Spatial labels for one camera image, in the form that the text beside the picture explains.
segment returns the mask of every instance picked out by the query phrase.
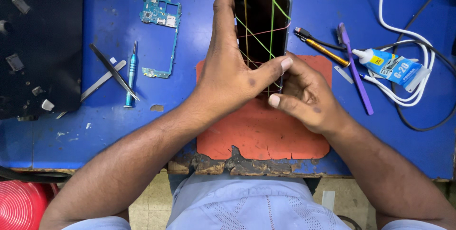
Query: hand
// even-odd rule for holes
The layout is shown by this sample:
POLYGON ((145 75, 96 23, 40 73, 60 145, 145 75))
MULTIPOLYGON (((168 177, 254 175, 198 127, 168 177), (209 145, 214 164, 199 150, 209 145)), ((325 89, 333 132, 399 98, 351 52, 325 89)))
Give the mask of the hand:
POLYGON ((335 99, 325 78, 293 53, 284 75, 283 94, 272 94, 269 104, 304 123, 312 132, 329 134, 346 125, 350 116, 335 99))
POLYGON ((208 54, 191 95, 216 117, 240 108, 277 80, 292 64, 281 56, 251 70, 239 51, 234 27, 234 0, 214 1, 214 22, 208 54))

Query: workbench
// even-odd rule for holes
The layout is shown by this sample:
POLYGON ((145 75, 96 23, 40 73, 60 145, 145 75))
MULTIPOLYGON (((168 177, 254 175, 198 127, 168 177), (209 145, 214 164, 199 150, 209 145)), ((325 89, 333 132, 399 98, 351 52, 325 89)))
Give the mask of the workbench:
MULTIPOLYGON (((107 70, 89 49, 98 49, 117 61, 131 56, 138 41, 138 72, 134 90, 140 97, 134 108, 124 108, 126 91, 108 80, 83 102, 80 109, 55 120, 58 113, 41 116, 35 122, 16 119, 0 123, 0 165, 23 170, 79 169, 98 152, 124 135, 172 110, 189 96, 195 86, 195 65, 207 52, 212 32, 214 0, 172 0, 182 4, 175 64, 168 79, 149 78, 141 67, 167 70, 175 29, 140 21, 143 0, 84 0, 82 91, 107 70), (162 105, 164 111, 151 111, 162 105)), ((403 28, 426 0, 384 0, 384 20, 403 28)), ((318 55, 292 34, 303 27, 316 38, 337 42, 335 28, 344 22, 352 48, 393 43, 398 34, 378 23, 379 0, 293 0, 288 50, 300 55, 318 55)), ((452 62, 451 46, 456 36, 456 0, 433 0, 410 30, 427 38, 452 62)), ((398 54, 422 60, 415 45, 401 46, 398 54)), ((120 70, 126 78, 128 67, 120 70)), ((366 72, 357 66, 360 72, 366 72)), ((332 90, 340 104, 361 125, 391 145, 430 178, 454 179, 456 117, 440 128, 416 132, 400 120, 393 103, 380 89, 364 81, 374 114, 364 110, 355 85, 336 70, 332 90)), ((404 108, 406 118, 417 127, 428 127, 444 119, 454 106, 456 81, 449 68, 436 58, 423 98, 418 105, 404 108)), ((236 147, 227 161, 214 161, 196 153, 196 141, 187 144, 169 163, 171 174, 184 174, 196 167, 201 174, 218 174, 223 168, 233 174, 350 177, 350 171, 331 150, 319 160, 267 160, 242 158, 236 147)))

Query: smartphone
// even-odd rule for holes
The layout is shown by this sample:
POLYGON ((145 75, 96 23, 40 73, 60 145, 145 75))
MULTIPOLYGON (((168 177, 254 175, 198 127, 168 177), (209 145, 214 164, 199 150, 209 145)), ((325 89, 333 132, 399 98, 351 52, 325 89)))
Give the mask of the smartphone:
MULTIPOLYGON (((291 15, 292 0, 275 1, 286 15, 291 15)), ((271 58, 286 54, 289 29, 286 27, 290 23, 290 20, 276 5, 273 15, 273 5, 275 4, 272 0, 234 0, 236 17, 239 18, 239 20, 236 19, 239 49, 241 50, 244 62, 253 70, 257 69, 261 64, 269 61, 270 53, 265 49, 265 47, 273 54, 271 58)), ((268 95, 281 93, 282 85, 283 80, 282 77, 280 77, 262 93, 268 95)))

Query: circuit board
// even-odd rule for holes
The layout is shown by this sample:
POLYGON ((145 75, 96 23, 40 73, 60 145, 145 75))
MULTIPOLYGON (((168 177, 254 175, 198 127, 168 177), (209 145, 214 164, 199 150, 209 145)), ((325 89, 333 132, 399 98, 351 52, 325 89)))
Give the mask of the circuit board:
POLYGON ((171 53, 171 62, 170 68, 168 71, 158 71, 151 68, 142 68, 142 72, 147 77, 160 77, 168 78, 172 71, 172 65, 174 61, 174 50, 176 48, 177 42, 177 33, 179 32, 179 23, 181 22, 182 15, 182 5, 180 3, 172 3, 171 0, 143 0, 144 6, 143 11, 140 12, 140 18, 143 23, 155 23, 158 25, 167 26, 170 28, 176 29, 176 34, 174 35, 174 44, 172 47, 171 53), (160 7, 159 2, 164 2, 165 7, 160 7), (170 14, 166 12, 166 7, 168 5, 177 6, 177 13, 170 14))

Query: white cloth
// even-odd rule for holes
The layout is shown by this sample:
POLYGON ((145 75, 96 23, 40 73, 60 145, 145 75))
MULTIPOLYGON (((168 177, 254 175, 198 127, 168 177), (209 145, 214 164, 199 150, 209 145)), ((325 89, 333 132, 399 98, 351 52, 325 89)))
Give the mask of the white cloth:
MULTIPOLYGON (((75 223, 64 230, 130 230, 122 218, 75 223)), ((313 201, 301 178, 191 175, 173 196, 168 230, 349 230, 332 211, 313 201)), ((383 230, 444 230, 411 220, 383 230)))

